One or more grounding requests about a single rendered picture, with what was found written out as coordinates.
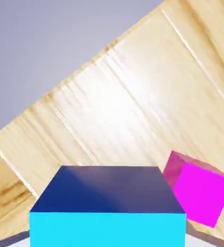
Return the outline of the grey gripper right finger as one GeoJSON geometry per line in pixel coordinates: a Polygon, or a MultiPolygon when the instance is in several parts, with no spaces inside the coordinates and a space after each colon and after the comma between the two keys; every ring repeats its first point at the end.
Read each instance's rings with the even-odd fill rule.
{"type": "Polygon", "coordinates": [[[191,223],[186,223],[186,247],[224,247],[224,240],[197,231],[191,223]]]}

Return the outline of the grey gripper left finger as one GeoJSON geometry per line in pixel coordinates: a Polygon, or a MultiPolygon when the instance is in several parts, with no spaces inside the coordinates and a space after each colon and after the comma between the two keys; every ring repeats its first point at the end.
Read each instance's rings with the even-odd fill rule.
{"type": "Polygon", "coordinates": [[[0,240],[0,247],[7,247],[29,238],[29,231],[23,231],[8,238],[0,240]]]}

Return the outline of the small cyan cube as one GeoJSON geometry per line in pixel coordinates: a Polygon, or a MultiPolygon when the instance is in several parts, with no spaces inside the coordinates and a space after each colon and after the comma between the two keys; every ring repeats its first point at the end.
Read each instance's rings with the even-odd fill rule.
{"type": "Polygon", "coordinates": [[[30,247],[185,247],[185,234],[156,166],[62,166],[29,213],[30,247]]]}

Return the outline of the small magenta cube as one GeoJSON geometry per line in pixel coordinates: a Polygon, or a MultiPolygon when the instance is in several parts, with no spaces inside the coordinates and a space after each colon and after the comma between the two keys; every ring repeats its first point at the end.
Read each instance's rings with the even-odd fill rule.
{"type": "Polygon", "coordinates": [[[171,151],[163,176],[186,218],[214,228],[224,208],[224,172],[176,151],[171,151]]]}

